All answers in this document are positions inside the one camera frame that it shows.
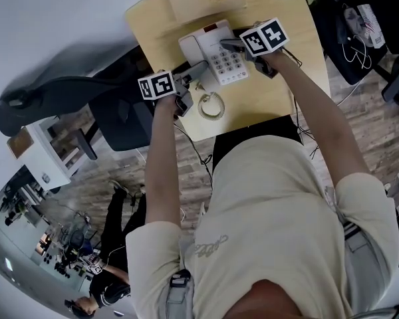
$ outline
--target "hand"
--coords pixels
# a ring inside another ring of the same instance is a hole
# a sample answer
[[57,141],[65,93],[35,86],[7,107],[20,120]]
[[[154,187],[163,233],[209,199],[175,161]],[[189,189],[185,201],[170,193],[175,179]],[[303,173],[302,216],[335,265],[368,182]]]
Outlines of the hand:
[[267,64],[269,64],[269,66],[271,68],[274,68],[275,70],[278,70],[278,66],[281,61],[283,61],[285,59],[289,59],[287,57],[287,55],[280,50],[277,50],[272,53],[264,54],[263,56],[261,56],[261,58],[264,59],[265,62],[267,62]]
[[165,96],[161,99],[158,100],[157,102],[157,108],[165,108],[171,111],[172,114],[174,114],[178,108],[176,105],[176,95],[171,94],[169,96]]

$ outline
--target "person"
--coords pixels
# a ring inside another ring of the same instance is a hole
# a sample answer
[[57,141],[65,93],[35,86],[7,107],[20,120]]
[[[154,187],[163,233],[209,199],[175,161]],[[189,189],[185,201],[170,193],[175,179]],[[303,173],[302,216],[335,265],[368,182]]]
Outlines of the person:
[[[370,310],[398,266],[394,202],[370,174],[336,104],[281,51],[263,58],[285,79],[319,145],[337,211],[325,201],[290,116],[218,135],[209,209],[183,255],[194,280],[194,318],[334,319]],[[146,164],[146,224],[126,237],[139,318],[161,318],[160,296],[181,269],[174,111],[173,96],[158,101]],[[360,228],[378,262],[364,266],[375,273],[364,292],[366,284],[348,278],[344,229],[350,227],[341,215]]]
[[75,302],[66,300],[65,304],[78,318],[92,318],[103,306],[110,306],[130,294],[130,279],[127,270],[125,248],[126,235],[145,224],[146,196],[141,187],[142,196],[138,210],[121,229],[123,202],[129,193],[127,188],[117,181],[110,181],[114,195],[108,207],[104,231],[100,237],[102,248],[99,257],[103,271],[94,275],[90,284],[90,297],[83,296]]

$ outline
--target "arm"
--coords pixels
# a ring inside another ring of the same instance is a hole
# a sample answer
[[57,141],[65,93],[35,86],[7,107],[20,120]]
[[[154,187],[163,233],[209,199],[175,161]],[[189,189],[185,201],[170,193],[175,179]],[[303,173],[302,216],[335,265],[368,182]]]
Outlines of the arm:
[[104,267],[104,270],[106,270],[109,273],[112,273],[113,275],[115,275],[117,278],[121,279],[126,284],[130,284],[130,280],[128,278],[128,273],[124,272],[122,269],[108,265],[108,266]]
[[174,139],[174,96],[162,98],[155,109],[146,162],[146,223],[167,221],[180,226],[179,177]]
[[282,52],[267,54],[263,58],[281,73],[299,103],[334,186],[352,173],[369,173],[352,129],[338,106]]

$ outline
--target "person in black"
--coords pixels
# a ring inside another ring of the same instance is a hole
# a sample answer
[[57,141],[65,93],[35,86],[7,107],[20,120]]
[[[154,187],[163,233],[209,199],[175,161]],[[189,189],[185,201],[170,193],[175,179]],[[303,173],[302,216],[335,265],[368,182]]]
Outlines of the person in black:
[[102,248],[99,257],[103,271],[93,277],[90,297],[83,296],[75,302],[68,302],[67,306],[77,318],[92,318],[98,308],[110,306],[130,294],[125,240],[128,233],[145,224],[146,195],[142,191],[138,210],[122,230],[122,207],[128,190],[117,181],[110,181],[110,184],[115,192],[100,237]]

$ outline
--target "black pants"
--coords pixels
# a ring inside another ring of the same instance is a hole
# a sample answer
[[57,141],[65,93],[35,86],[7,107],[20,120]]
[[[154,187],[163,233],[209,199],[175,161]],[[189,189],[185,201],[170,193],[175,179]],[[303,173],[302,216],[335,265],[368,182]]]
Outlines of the black pants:
[[234,130],[215,138],[213,150],[213,170],[220,160],[225,157],[235,146],[250,138],[273,135],[289,138],[301,144],[297,127],[290,115],[268,120],[246,128]]
[[[105,228],[100,237],[102,248],[100,258],[104,261],[108,259],[109,254],[114,250],[126,244],[126,235],[131,231],[145,224],[146,217],[146,196],[143,194],[139,200],[138,210],[128,220],[124,230],[121,229],[122,206],[127,193],[122,189],[116,189],[106,215]],[[115,259],[120,255],[126,256],[125,249],[119,249],[112,254]]]

